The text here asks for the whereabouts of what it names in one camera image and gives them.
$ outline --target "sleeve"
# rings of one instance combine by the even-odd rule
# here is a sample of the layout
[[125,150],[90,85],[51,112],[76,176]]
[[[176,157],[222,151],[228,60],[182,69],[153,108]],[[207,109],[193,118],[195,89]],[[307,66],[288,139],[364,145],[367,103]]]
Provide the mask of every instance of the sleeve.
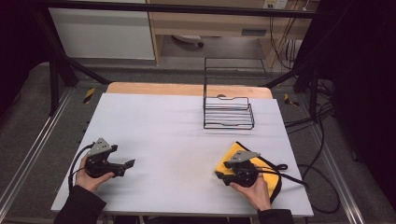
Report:
[[106,203],[92,192],[75,185],[54,224],[96,224]]
[[294,223],[289,209],[269,209],[257,211],[260,224],[292,224]]

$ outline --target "hand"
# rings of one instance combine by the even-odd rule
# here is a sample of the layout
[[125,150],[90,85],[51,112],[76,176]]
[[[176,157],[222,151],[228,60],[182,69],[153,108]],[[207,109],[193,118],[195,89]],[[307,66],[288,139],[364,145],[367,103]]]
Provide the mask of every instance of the hand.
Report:
[[92,178],[88,176],[84,168],[87,158],[88,156],[85,155],[84,158],[81,159],[81,163],[79,164],[79,170],[76,174],[76,185],[79,185],[80,187],[94,193],[102,183],[105,183],[108,179],[113,177],[114,174],[110,172],[98,178]]
[[270,195],[267,182],[262,174],[257,176],[256,182],[249,188],[244,188],[236,183],[230,183],[236,191],[242,193],[256,210],[264,211],[271,209]]

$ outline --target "gray floor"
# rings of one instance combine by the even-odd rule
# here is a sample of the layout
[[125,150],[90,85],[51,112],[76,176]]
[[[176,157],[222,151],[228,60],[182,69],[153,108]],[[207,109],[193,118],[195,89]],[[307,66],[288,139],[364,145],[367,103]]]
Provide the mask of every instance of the gray floor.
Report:
[[[163,47],[163,63],[152,65],[150,62],[133,63],[127,65],[90,61],[92,70],[103,77],[117,81],[134,82],[170,82],[170,83],[203,83],[204,57],[225,57],[233,55],[235,58],[263,58],[257,51],[258,41],[244,38],[206,37],[202,49],[194,45],[180,43],[172,37],[165,39]],[[255,86],[263,84],[281,74],[282,70],[271,71],[266,67],[266,76],[262,79],[248,81],[241,80],[244,85]],[[233,71],[230,76],[245,73]],[[70,100],[64,109],[58,123],[53,129],[47,143],[43,146],[32,171],[21,186],[13,204],[7,211],[4,223],[16,218],[29,218],[36,223],[50,222],[55,214],[50,211],[56,195],[56,189],[65,177],[68,166],[88,127],[94,109],[106,86],[92,82],[82,74],[77,88],[72,90]],[[225,85],[234,84],[223,81]],[[290,87],[293,80],[288,80],[280,87],[273,88],[274,97],[278,100],[282,117],[285,121],[304,119],[306,114],[301,106],[284,104],[284,93],[290,95],[293,101],[301,101],[304,94],[296,95]],[[89,104],[82,103],[87,90],[96,87],[96,91]],[[21,90],[21,99],[11,106],[0,119],[0,142],[2,143],[2,157],[0,162],[0,192],[7,189],[8,183],[18,171],[24,156],[29,151],[41,128],[49,118],[50,112],[50,83],[47,66],[38,66],[29,76]],[[388,201],[372,179],[363,163],[351,159],[351,151],[347,141],[339,128],[337,119],[328,117],[324,120],[325,140],[334,155],[349,186],[354,200],[359,207],[366,223],[396,223],[396,215]],[[290,143],[298,163],[311,162],[318,151],[318,142],[313,135],[313,129],[303,129],[290,134]],[[319,158],[315,167],[326,176],[329,172],[325,163]],[[310,184],[312,194],[311,203],[324,210],[333,209],[336,204],[332,189],[323,178],[314,172],[309,173],[306,181]],[[315,211],[315,216],[309,218],[310,223],[348,223],[346,212],[341,206],[335,214],[326,215]]]

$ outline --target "white tabletop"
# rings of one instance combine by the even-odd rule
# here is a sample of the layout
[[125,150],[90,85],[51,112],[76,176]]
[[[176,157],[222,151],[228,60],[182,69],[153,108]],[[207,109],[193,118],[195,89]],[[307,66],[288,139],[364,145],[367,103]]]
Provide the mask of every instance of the white tabletop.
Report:
[[[118,150],[110,162],[136,159],[124,177],[103,184],[96,194],[105,213],[163,216],[252,217],[256,211],[214,169],[235,141],[301,179],[276,100],[249,99],[253,130],[206,130],[202,96],[104,93],[78,151],[105,138]],[[282,178],[273,208],[295,217],[313,216],[304,187]],[[67,178],[51,207],[59,211],[68,196]]]

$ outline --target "yellow cloth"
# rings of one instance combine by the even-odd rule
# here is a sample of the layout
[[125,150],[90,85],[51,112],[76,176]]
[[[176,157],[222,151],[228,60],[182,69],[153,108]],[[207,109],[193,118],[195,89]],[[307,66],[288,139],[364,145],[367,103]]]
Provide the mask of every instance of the yellow cloth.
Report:
[[[224,162],[228,161],[239,150],[250,151],[246,147],[242,146],[242,144],[240,144],[239,142],[233,143],[230,150],[228,150],[228,152],[225,154],[225,156],[222,158],[222,160],[215,168],[215,173],[218,176],[219,174],[234,175],[231,169],[228,169],[224,166]],[[258,167],[261,168],[264,167],[262,168],[264,171],[269,171],[269,172],[276,171],[276,167],[271,162],[265,160],[262,157],[256,157],[250,159],[250,162],[256,164]],[[280,188],[281,188],[280,176],[275,174],[266,174],[266,173],[262,173],[262,175],[268,184],[268,192],[270,195],[270,199],[272,201],[276,197],[276,195],[280,192]]]

